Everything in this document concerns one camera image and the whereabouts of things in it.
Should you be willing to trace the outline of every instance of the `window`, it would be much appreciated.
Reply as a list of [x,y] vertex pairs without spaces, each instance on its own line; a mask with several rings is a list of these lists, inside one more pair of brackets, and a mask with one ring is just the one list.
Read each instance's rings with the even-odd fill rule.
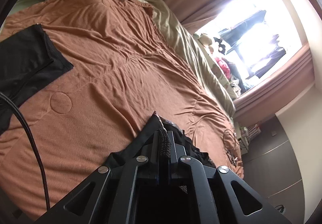
[[[270,76],[302,46],[291,15],[282,0],[233,0],[214,20],[197,32],[222,37],[224,40],[225,30],[229,32],[235,29],[237,24],[258,13],[265,14],[263,21],[250,29],[246,28],[234,45],[223,41],[226,46],[225,58],[236,64],[241,79],[250,79],[251,85]],[[284,55],[271,67],[273,62],[270,54],[274,50],[283,50]]]

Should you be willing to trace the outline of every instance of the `white wall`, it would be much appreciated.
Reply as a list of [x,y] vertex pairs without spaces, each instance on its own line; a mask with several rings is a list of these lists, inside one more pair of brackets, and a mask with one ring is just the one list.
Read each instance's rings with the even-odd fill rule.
[[305,199],[304,221],[322,198],[322,20],[309,0],[290,0],[303,25],[313,57],[315,85],[276,113],[294,149]]

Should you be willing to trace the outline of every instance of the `wrinkled fabric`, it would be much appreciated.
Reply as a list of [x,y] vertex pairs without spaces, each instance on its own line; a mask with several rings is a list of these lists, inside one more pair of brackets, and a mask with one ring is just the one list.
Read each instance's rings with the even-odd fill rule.
[[212,73],[207,57],[198,45],[198,40],[191,37],[162,0],[148,0],[148,2],[155,7],[153,21],[168,44],[189,64],[206,93],[218,100],[228,116],[233,116],[235,107],[230,92],[227,91],[226,85],[222,85],[219,78]]
[[[0,40],[40,23],[74,65],[20,108],[44,164],[51,206],[127,147],[154,111],[185,129],[216,165],[243,177],[239,147],[235,167],[223,145],[233,126],[152,15],[150,4],[136,0],[47,0],[7,18]],[[46,211],[40,170],[15,117],[0,138],[0,186],[32,219]]]

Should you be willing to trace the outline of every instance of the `plush toy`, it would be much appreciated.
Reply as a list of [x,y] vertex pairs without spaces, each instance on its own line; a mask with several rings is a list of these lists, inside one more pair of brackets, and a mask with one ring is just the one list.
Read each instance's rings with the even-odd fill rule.
[[223,73],[225,74],[225,76],[229,80],[231,78],[230,69],[229,69],[227,63],[223,60],[223,55],[221,53],[218,53],[217,56],[213,56],[213,57],[215,58],[219,67],[223,70]]
[[208,47],[210,53],[213,54],[213,52],[215,51],[212,46],[213,40],[210,36],[208,36],[208,34],[202,33],[198,40],[203,46]]
[[225,54],[226,49],[225,45],[222,44],[222,39],[218,39],[216,37],[211,38],[208,34],[202,33],[200,35],[199,42],[203,46],[208,47],[211,54],[217,51],[222,54]]

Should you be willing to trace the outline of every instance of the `quilted circle pattern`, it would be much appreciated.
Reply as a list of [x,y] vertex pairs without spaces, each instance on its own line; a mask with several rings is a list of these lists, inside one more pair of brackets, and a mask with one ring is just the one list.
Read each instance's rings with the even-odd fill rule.
[[102,0],[102,4],[104,4],[107,8],[110,7],[108,0]]
[[56,92],[50,98],[50,107],[59,114],[65,114],[72,107],[71,99],[65,93]]

